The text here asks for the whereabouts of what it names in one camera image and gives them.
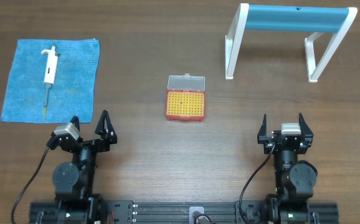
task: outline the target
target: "wooden table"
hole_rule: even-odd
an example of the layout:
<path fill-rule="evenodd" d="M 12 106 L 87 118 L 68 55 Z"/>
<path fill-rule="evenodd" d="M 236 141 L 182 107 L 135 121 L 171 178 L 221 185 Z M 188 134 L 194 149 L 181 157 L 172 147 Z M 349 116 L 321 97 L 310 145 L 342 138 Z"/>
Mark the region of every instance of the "wooden table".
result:
<path fill-rule="evenodd" d="M 93 122 L 110 112 L 118 144 L 98 155 L 94 192 L 141 202 L 234 202 L 264 160 L 256 134 L 298 122 L 315 134 L 300 159 L 319 170 L 311 201 L 337 201 L 341 223 L 360 223 L 360 1 L 264 1 L 260 4 L 349 7 L 358 15 L 318 83 L 308 83 L 303 39 L 309 34 L 248 31 L 235 79 L 225 80 L 224 36 L 239 1 L 0 1 L 0 115 L 17 39 L 91 39 L 101 43 Z M 327 38 L 317 40 L 318 55 Z M 166 121 L 169 75 L 205 76 L 201 123 Z M 0 222 L 33 174 L 56 124 L 0 122 Z M 52 200 L 53 169 L 71 160 L 50 151 L 16 212 Z M 254 178 L 246 200 L 275 188 L 273 161 Z"/>

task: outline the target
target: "clear plastic lid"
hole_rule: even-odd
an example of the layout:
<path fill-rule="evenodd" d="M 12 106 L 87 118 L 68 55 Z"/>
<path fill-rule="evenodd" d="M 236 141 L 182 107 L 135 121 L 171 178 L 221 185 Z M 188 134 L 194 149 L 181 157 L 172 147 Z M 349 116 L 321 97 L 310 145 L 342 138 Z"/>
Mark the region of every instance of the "clear plastic lid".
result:
<path fill-rule="evenodd" d="M 205 77 L 185 75 L 170 75 L 168 90 L 205 91 Z"/>

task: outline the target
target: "blue mat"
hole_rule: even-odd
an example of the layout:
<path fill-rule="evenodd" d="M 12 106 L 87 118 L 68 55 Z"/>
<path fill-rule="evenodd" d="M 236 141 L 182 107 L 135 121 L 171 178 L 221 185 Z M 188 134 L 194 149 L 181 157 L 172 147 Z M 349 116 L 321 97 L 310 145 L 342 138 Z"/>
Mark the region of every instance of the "blue mat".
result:
<path fill-rule="evenodd" d="M 43 123 L 44 49 L 57 46 L 55 83 L 50 89 L 45 123 L 81 123 L 93 116 L 94 84 L 100 56 L 99 40 L 18 40 L 8 78 L 1 121 Z"/>

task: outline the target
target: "white frame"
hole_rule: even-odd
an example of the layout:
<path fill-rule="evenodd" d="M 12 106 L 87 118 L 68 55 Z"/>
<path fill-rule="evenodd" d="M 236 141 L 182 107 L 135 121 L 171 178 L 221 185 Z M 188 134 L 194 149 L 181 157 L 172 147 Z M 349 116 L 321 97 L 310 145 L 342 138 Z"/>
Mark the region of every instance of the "white frame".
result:
<path fill-rule="evenodd" d="M 343 22 L 339 31 L 333 34 L 325 53 L 318 62 L 316 67 L 315 52 L 313 42 L 319 38 L 322 32 L 314 32 L 305 38 L 306 65 L 308 71 L 308 80 L 310 83 L 316 83 L 325 66 L 327 66 L 335 50 L 340 45 L 343 37 L 348 32 L 354 18 L 357 14 L 357 8 L 349 7 L 349 14 Z M 230 25 L 230 29 L 225 37 L 225 79 L 232 80 L 234 78 L 235 64 L 241 46 L 242 36 L 244 35 L 245 25 L 247 23 L 249 4 L 242 3 L 237 9 L 235 16 Z"/>

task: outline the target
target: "blue bar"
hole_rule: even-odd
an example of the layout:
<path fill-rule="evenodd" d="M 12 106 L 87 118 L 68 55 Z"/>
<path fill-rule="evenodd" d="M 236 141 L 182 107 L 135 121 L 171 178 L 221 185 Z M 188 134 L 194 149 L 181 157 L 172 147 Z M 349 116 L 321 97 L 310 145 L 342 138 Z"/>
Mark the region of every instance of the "blue bar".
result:
<path fill-rule="evenodd" d="M 348 14 L 348 8 L 249 5 L 245 29 L 336 33 Z"/>

